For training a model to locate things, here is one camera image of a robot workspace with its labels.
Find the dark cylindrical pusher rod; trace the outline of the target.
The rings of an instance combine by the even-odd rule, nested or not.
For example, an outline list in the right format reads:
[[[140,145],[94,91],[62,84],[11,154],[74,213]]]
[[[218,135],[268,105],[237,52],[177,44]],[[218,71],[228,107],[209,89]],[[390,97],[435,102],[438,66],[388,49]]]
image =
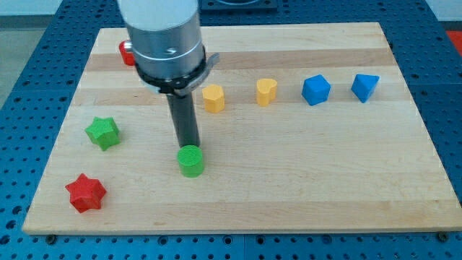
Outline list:
[[[167,101],[179,146],[199,147],[200,136],[192,94],[183,97],[167,95]]]

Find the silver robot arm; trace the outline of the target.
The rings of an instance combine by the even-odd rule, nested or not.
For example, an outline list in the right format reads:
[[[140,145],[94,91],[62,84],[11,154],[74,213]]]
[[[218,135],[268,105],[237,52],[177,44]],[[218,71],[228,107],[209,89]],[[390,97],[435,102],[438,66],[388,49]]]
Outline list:
[[[219,62],[206,56],[197,0],[118,0],[140,80],[154,93],[167,96],[180,147],[199,146],[192,92]]]

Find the red block behind arm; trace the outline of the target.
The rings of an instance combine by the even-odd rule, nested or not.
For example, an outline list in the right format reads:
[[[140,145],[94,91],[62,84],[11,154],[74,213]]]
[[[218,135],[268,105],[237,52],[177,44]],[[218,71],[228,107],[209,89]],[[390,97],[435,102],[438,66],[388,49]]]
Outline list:
[[[122,60],[127,66],[135,65],[135,58],[132,53],[132,43],[130,40],[124,40],[118,45],[119,52],[121,54]]]

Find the black clamp mount ring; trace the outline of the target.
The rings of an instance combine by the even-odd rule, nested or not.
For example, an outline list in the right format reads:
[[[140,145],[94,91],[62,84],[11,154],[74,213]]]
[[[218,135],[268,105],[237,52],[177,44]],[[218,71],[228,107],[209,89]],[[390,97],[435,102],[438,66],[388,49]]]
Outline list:
[[[151,92],[183,97],[191,94],[205,81],[212,68],[219,63],[219,60],[219,53],[214,53],[208,59],[204,57],[199,66],[189,74],[169,79],[151,77],[142,71],[137,63],[135,63],[135,68],[141,81]]]

